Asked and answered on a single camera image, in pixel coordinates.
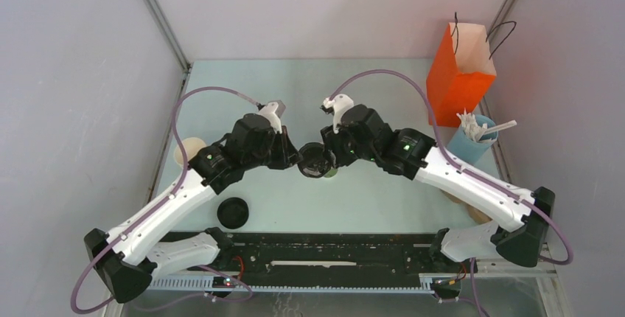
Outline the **green paper coffee cup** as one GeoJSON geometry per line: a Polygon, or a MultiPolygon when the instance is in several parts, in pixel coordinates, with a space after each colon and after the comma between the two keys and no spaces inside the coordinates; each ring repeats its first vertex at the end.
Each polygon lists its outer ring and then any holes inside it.
{"type": "Polygon", "coordinates": [[[324,178],[332,178],[338,173],[338,168],[331,168],[324,174],[324,178]]]}

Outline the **black coffee cup lid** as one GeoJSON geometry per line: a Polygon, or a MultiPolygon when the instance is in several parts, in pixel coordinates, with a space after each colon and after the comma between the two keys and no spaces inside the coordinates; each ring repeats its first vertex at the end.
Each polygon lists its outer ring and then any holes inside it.
{"type": "Polygon", "coordinates": [[[307,178],[323,178],[324,174],[334,168],[325,156],[321,143],[309,142],[299,150],[301,161],[297,164],[299,172],[307,178]]]}

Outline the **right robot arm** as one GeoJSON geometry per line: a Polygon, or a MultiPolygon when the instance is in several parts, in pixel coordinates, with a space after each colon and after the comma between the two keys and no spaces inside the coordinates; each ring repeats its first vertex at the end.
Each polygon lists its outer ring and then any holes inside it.
{"type": "Polygon", "coordinates": [[[502,257],[526,268],[542,259],[555,194],[507,184],[457,157],[443,153],[436,141],[412,128],[392,130],[365,105],[321,106],[332,124],[321,130],[324,156],[334,168],[357,160],[375,163],[390,175],[406,177],[447,192],[489,217],[468,229],[437,232],[428,259],[448,271],[469,258],[502,257]]]}

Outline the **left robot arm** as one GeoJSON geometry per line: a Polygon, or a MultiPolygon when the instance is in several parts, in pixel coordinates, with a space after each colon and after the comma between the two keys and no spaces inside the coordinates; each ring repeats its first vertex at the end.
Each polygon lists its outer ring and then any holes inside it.
{"type": "Polygon", "coordinates": [[[246,114],[220,141],[181,142],[178,150],[181,174],[160,195],[118,226],[92,229],[83,238],[91,269],[118,303],[139,297],[157,277],[199,265],[229,267],[231,241],[218,228],[173,243],[162,238],[247,171],[286,170],[301,159],[287,127],[272,112],[246,114]]]}

